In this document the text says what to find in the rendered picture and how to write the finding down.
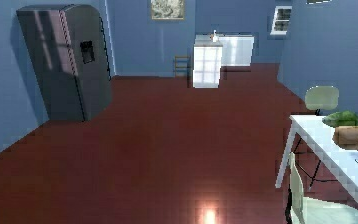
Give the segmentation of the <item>small wooden stool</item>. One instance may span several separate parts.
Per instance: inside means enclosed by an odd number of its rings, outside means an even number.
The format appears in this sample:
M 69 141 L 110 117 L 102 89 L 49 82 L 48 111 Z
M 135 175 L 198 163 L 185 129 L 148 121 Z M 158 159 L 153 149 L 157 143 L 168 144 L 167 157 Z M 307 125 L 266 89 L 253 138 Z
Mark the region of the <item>small wooden stool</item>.
M 188 75 L 190 66 L 190 56 L 175 55 L 174 56 L 174 75 L 176 77 L 185 77 Z

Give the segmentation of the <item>white kitchen counter cabinet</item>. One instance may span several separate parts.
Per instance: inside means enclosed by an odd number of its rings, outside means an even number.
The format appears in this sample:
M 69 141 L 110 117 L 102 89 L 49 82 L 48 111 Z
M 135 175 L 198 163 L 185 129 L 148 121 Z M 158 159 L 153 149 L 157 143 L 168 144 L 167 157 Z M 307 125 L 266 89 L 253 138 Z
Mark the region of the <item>white kitchen counter cabinet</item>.
M 251 35 L 197 35 L 193 50 L 194 88 L 218 88 L 223 66 L 249 66 L 255 38 Z

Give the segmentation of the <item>grey steel fridge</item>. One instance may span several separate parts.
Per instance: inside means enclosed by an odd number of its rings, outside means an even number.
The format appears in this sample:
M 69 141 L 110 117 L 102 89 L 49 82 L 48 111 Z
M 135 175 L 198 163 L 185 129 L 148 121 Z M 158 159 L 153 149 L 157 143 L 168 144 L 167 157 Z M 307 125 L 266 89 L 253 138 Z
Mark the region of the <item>grey steel fridge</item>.
M 29 5 L 17 17 L 51 120 L 89 121 L 111 102 L 99 11 L 88 4 Z

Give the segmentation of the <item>white framed window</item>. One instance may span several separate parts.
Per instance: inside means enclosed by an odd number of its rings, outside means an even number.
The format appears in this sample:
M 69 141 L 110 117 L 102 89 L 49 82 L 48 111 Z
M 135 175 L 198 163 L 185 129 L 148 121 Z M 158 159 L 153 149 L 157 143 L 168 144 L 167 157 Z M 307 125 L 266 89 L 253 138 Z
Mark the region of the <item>white framed window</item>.
M 291 17 L 291 6 L 276 6 L 274 10 L 271 35 L 285 35 Z

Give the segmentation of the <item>pale green chair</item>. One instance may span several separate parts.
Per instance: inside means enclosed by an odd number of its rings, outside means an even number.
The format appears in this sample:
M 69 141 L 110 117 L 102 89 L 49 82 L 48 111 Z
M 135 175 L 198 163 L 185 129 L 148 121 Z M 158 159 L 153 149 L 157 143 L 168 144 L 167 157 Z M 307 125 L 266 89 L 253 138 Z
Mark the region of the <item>pale green chair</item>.
M 321 110 L 333 110 L 338 106 L 339 89 L 334 86 L 314 86 L 305 94 L 305 105 L 313 110 L 316 115 Z
M 290 175 L 285 208 L 287 224 L 358 224 L 357 209 L 304 195 L 304 185 L 293 152 L 289 154 L 288 165 Z

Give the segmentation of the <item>white table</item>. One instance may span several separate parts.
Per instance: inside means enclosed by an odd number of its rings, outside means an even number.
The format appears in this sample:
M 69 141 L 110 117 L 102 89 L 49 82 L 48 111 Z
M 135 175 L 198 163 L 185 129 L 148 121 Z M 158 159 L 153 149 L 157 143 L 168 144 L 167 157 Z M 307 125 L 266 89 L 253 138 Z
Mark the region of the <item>white table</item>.
M 337 146 L 332 140 L 335 129 L 325 125 L 322 119 L 322 116 L 315 115 L 290 116 L 291 126 L 275 187 L 280 188 L 282 185 L 285 169 L 288 165 L 288 155 L 292 149 L 295 135 L 299 134 L 358 203 L 358 151 L 344 150 Z

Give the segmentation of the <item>green lettuce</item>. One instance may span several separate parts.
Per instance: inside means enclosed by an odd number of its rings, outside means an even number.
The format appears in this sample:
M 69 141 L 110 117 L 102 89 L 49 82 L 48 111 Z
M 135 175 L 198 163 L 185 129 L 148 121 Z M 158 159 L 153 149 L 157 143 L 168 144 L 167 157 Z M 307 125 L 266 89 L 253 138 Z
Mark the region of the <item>green lettuce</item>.
M 358 126 L 358 116 L 351 111 L 335 112 L 325 116 L 322 122 L 330 127 Z

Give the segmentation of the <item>brown bread loaf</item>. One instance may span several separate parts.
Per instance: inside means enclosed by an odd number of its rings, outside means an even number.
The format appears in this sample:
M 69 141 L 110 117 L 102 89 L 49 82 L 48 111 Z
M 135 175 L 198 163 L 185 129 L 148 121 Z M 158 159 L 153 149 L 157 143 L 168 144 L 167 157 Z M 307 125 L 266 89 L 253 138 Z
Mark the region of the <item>brown bread loaf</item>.
M 332 140 L 342 149 L 358 150 L 358 126 L 336 127 Z

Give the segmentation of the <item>framed wall picture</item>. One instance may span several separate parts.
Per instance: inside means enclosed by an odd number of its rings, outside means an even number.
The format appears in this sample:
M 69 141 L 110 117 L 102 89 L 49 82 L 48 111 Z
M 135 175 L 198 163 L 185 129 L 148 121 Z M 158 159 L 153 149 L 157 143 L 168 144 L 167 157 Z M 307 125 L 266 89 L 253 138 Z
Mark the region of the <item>framed wall picture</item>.
M 183 20 L 185 0 L 151 0 L 153 20 Z

